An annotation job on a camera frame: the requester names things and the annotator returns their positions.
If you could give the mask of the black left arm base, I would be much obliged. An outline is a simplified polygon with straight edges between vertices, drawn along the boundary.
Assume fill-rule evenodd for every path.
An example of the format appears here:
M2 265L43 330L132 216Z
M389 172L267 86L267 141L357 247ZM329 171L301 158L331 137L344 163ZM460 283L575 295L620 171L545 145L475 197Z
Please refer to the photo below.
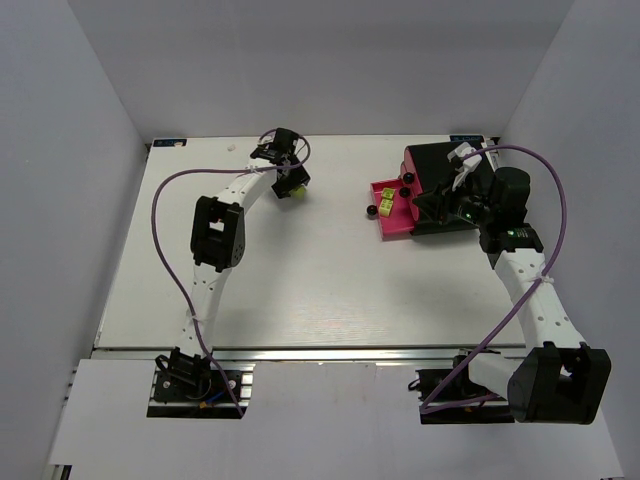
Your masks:
M220 370L207 358L174 348L154 359L147 417L155 419L239 420L248 406L247 372Z

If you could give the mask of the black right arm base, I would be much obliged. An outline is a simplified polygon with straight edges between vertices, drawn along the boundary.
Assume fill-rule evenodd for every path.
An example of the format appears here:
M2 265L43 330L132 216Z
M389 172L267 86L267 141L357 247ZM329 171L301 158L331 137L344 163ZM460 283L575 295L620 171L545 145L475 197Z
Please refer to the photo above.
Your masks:
M419 403L424 403L428 395L470 352L468 348L425 350L425 356L417 359L415 376L408 383L407 390L417 393ZM430 414L421 413L420 423L422 425L513 424L514 418L504 399L474 401L476 397L490 394L487 388L470 381L468 368L465 368L438 393L429 407L435 408L455 402L459 402L459 405Z

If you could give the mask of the pale yellow lego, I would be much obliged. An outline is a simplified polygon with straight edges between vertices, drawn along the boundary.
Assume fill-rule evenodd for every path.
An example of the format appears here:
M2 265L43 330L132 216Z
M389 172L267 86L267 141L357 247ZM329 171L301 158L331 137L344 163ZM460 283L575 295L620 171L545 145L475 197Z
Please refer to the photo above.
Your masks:
M378 206L378 215L388 218L392 213L393 205L394 202L392 200L382 199Z

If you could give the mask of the light green sloped lego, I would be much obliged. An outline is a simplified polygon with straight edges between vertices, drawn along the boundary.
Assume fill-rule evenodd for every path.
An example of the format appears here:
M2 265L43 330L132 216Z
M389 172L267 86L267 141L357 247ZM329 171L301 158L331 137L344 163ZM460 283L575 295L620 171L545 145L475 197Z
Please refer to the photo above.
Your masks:
M306 187L303 185L300 185L290 191L290 196L292 198L301 199L304 197L305 192L306 192Z

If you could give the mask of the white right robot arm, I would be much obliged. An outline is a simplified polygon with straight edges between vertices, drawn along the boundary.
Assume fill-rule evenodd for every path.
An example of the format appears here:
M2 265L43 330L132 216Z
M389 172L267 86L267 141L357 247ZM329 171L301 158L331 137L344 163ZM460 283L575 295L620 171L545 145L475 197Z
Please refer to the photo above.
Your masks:
M476 224L482 250L513 302L528 351L522 361L488 350L486 341L463 357L429 393L420 414L503 399L520 423L588 425L596 417L611 372L603 349L590 347L571 323L536 231L525 222L529 175L497 169L485 197L456 191L450 206Z

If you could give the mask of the pink bottom drawer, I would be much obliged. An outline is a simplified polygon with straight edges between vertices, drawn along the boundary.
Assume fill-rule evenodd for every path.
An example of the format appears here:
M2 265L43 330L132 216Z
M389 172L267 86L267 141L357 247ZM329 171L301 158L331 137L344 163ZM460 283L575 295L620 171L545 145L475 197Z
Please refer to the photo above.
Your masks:
M382 240L406 237L414 230L415 221L409 198L401 194L403 187L400 178L370 184L371 204L367 207L368 215L377 222Z

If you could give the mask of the pink drawer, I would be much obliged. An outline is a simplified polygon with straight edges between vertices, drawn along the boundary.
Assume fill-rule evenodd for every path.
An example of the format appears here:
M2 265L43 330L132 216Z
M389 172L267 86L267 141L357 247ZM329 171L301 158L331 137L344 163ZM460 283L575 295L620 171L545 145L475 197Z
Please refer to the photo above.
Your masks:
M371 204L367 207L368 215L377 222L382 240L406 237L414 230L415 221L409 198L401 194L403 187L400 178L370 184Z
M413 203L413 199L415 197L411 194L410 189L403 185L403 182L402 182L402 179L401 179L401 166L400 166L399 179L401 180L401 183L402 183L402 185L401 185L401 196L407 200L407 203L408 203L409 210L411 212L412 218L414 220L416 220L419 217L419 213L418 213L417 207Z
M401 179L403 185L410 189L414 197L423 193L418 168L416 167L416 161L410 147L406 147L404 150L404 157L401 164Z

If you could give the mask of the pink top drawer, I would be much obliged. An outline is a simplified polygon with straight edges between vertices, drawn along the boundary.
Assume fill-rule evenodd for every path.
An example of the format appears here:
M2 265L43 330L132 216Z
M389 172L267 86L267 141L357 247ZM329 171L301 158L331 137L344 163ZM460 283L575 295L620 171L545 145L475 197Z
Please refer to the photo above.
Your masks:
M410 147L406 147L404 150L404 157L401 164L401 179L403 185L410 189L414 197L423 193L418 168L416 167L416 161Z

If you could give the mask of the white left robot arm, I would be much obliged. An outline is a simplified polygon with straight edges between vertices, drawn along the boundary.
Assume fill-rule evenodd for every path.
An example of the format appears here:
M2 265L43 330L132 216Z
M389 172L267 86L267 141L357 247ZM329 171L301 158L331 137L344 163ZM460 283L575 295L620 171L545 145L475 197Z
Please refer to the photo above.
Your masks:
M260 137L245 169L218 194L200 197L195 206L190 250L194 260L193 285L177 346L181 352L202 355L200 342L217 316L225 284L245 253L245 216L268 190L279 199L304 188L310 175L300 150L310 145L302 135L276 128Z

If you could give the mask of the light green square lego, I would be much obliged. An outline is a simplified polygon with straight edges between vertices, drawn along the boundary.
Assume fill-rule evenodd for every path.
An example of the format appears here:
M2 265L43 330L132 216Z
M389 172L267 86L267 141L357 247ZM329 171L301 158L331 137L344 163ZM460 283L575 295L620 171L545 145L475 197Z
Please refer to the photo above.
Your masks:
M384 188L381 193L383 199L392 200L395 196L396 190L393 188Z

